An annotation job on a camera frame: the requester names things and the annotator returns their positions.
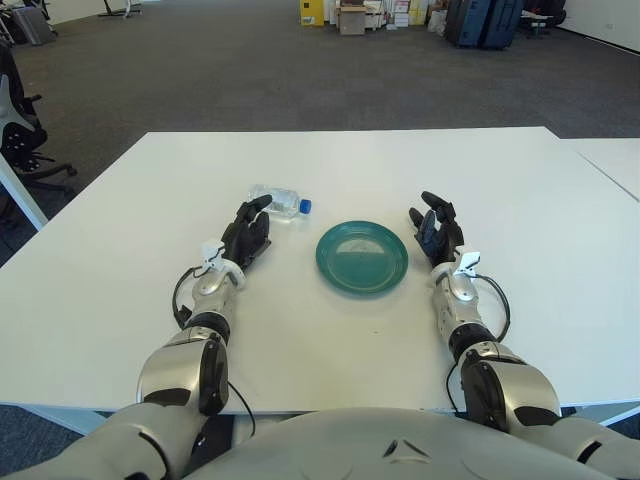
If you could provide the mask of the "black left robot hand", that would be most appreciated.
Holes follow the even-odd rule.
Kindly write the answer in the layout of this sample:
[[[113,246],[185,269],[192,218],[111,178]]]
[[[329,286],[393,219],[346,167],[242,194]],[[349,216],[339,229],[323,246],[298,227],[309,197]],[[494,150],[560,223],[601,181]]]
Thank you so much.
[[[221,241],[225,247],[222,257],[233,261],[243,271],[271,244],[270,219],[265,211],[271,202],[272,196],[269,194],[243,202],[234,221],[222,235]]]

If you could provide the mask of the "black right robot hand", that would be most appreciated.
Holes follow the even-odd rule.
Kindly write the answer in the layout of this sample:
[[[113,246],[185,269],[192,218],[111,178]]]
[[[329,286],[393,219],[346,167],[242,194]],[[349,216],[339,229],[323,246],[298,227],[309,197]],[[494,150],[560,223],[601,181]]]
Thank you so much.
[[[464,236],[453,204],[428,191],[423,191],[421,198],[429,210],[423,215],[416,208],[409,209],[410,220],[416,228],[414,238],[433,268],[454,262],[457,248],[464,244]]]

